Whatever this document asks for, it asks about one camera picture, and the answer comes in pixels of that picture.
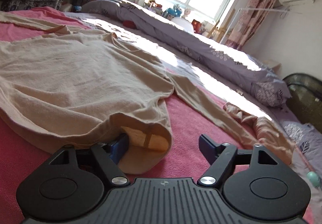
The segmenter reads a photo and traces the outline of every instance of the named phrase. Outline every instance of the sunlight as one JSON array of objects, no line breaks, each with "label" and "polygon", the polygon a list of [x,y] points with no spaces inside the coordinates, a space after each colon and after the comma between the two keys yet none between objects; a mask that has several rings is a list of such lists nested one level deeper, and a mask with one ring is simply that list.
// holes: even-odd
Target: sunlight
[{"label": "sunlight", "polygon": [[192,68],[195,74],[200,78],[200,81],[203,83],[203,86],[215,96],[220,97],[226,102],[230,102],[231,104],[236,105],[240,109],[252,115],[255,115],[257,117],[266,117],[270,121],[273,121],[268,114],[266,114],[254,103],[251,103],[236,91],[232,90],[225,84],[214,79],[212,76],[203,72],[201,69],[194,66]]},{"label": "sunlight", "polygon": [[[119,39],[128,42],[148,53],[151,55],[157,56],[159,59],[162,61],[172,65],[173,67],[178,67],[178,60],[177,57],[174,53],[166,50],[165,48],[159,46],[157,43],[154,43],[146,38],[143,38],[139,35],[136,35],[130,31],[125,30],[124,28],[121,28],[119,26],[113,25],[111,23],[108,23],[104,20],[100,19],[84,19],[84,22],[90,23],[97,25],[107,32],[114,32],[118,36]],[[216,50],[222,50],[224,53],[227,54],[227,51],[225,48],[228,48],[224,45],[221,45],[222,47],[219,47],[219,49]],[[252,68],[258,68],[257,65],[255,65],[254,62],[252,62],[250,59],[249,60],[249,66]],[[233,105],[238,106],[242,110],[245,110],[246,112],[253,114],[257,117],[266,117],[269,120],[272,120],[269,115],[267,115],[263,110],[261,110],[259,107],[257,107],[255,104],[251,103],[248,101],[246,98],[241,96],[239,93],[236,91],[230,89],[228,86],[225,84],[219,82],[218,80],[214,79],[212,76],[209,74],[203,72],[201,69],[191,66],[194,74],[199,77],[201,83],[203,86],[212,94],[215,96],[225,100],[226,102],[230,102]]]},{"label": "sunlight", "polygon": [[205,44],[210,45],[213,51],[222,51],[227,56],[231,57],[235,62],[241,62],[244,66],[247,66],[247,69],[252,71],[260,71],[261,68],[242,51],[237,51],[233,48],[230,48],[226,45],[219,44],[212,39],[208,39],[202,35],[194,34],[200,41]]},{"label": "sunlight", "polygon": [[160,60],[172,65],[173,67],[178,66],[177,57],[170,51],[167,51],[157,43],[153,43],[150,40],[143,38],[139,35],[133,34],[119,26],[108,23],[100,19],[85,19],[84,22],[97,25],[108,32],[114,32],[118,38],[125,42],[128,42],[151,55],[157,56]]}]

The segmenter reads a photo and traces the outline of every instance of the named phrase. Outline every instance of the pink cloth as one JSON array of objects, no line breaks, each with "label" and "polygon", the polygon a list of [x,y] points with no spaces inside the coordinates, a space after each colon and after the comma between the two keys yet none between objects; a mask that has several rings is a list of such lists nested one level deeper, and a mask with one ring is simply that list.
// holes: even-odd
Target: pink cloth
[{"label": "pink cloth", "polygon": [[[42,18],[59,24],[82,25],[51,8],[17,11],[15,14]],[[1,40],[13,41],[43,34],[43,32],[0,23]],[[225,104],[220,98],[214,95],[211,97],[218,105]],[[193,177],[197,180],[209,167],[198,148],[198,138],[201,134],[208,134],[218,143],[230,142],[241,148],[240,144],[187,106],[176,95],[166,99],[166,104],[173,131],[173,148],[166,158],[140,177]],[[19,137],[1,119],[0,143],[0,224],[18,224],[23,220],[23,215],[15,198],[17,187],[50,154]],[[236,171],[247,168],[248,166],[238,166]],[[308,210],[307,214],[309,215],[306,220],[313,223],[311,211]]]}]

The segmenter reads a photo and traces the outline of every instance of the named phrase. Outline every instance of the bed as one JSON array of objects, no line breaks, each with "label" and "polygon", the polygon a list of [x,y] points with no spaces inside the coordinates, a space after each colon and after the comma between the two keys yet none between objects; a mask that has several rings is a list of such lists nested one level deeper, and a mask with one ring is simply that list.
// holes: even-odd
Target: bed
[{"label": "bed", "polygon": [[268,107],[278,107],[291,97],[285,82],[256,59],[202,35],[186,32],[139,5],[125,0],[100,0],[84,5],[82,12],[132,22],[145,34],[183,52]]},{"label": "bed", "polygon": [[[174,72],[187,76],[199,88],[220,106],[231,102],[241,109],[257,116],[265,116],[274,121],[287,118],[294,120],[294,116],[287,110],[270,110],[241,88],[233,85],[222,77],[216,75],[208,68],[192,60],[182,52],[171,46],[152,38],[139,30],[127,29],[116,20],[100,14],[72,14],[66,16],[50,8],[38,8],[28,11],[17,11],[14,14],[64,25],[80,26],[88,29],[105,29],[113,31],[117,36],[127,42],[133,43],[147,52],[158,56],[164,66]],[[43,31],[29,30],[13,24],[1,23],[0,39],[15,41],[43,35]],[[241,148],[241,145],[223,132],[201,114],[187,106],[176,95],[166,99],[174,145],[169,154],[143,177],[187,177],[198,179],[208,168],[208,162],[198,150],[198,137],[200,134],[211,136],[216,142],[229,142]],[[20,182],[43,163],[50,154],[34,147],[16,134],[6,123],[0,120],[0,223],[20,223],[22,213],[15,200],[15,192]],[[305,219],[309,223],[321,223],[322,195],[321,191],[313,188],[306,179],[308,169],[300,156],[294,152],[292,169],[296,171],[311,188],[311,203]],[[244,170],[247,166],[239,166],[236,170]]]}]

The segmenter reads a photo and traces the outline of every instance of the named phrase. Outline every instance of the wall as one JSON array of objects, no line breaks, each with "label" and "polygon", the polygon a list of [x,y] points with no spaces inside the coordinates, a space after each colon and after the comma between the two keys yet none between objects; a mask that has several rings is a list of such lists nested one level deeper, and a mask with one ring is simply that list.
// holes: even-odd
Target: wall
[{"label": "wall", "polygon": [[302,15],[288,14],[280,19],[280,14],[271,13],[244,50],[261,60],[280,62],[281,78],[307,73],[322,80],[322,0],[293,6],[291,10]]}]

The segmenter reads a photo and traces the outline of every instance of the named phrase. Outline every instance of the curtain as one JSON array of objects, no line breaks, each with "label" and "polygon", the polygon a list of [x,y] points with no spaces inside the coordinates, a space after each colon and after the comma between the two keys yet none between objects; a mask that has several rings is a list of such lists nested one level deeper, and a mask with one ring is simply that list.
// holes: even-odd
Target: curtain
[{"label": "curtain", "polygon": [[[249,0],[247,8],[271,9],[277,0]],[[259,29],[268,15],[268,11],[244,10],[236,26],[232,30],[226,46],[241,50]]]}]

